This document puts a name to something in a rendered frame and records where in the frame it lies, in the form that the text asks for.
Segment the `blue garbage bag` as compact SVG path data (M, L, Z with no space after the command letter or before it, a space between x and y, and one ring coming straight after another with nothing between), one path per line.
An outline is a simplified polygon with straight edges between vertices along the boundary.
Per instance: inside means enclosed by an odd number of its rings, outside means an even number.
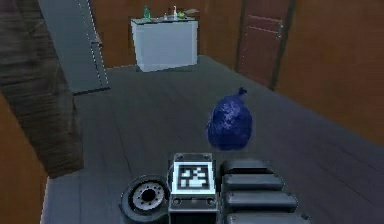
M252 135L253 117L242 96L247 90L240 87L235 94L222 97L213 108L206 125L210 145L221 151L241 150Z

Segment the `dark wooden cupboard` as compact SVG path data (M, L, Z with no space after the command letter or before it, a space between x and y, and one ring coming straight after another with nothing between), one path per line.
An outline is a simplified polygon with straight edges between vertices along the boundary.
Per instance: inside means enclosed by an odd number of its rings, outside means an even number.
M49 177L84 168L80 117L38 0L0 0L0 93Z

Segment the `white kitchen counter cabinet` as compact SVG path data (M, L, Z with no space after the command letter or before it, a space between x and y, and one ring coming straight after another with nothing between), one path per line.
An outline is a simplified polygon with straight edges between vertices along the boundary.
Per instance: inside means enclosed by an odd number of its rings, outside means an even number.
M191 17L132 19L136 64L143 72L195 65L197 29L198 21Z

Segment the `brown room door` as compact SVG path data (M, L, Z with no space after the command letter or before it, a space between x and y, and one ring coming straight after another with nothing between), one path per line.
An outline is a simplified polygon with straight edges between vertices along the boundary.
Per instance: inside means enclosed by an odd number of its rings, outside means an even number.
M274 89L296 0L243 0L236 71Z

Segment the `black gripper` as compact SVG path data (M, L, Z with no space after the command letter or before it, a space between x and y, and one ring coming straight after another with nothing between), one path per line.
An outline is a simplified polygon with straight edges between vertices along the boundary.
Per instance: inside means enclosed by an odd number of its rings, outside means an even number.
M119 209L122 224L169 224L169 189L160 175L143 175L122 192Z

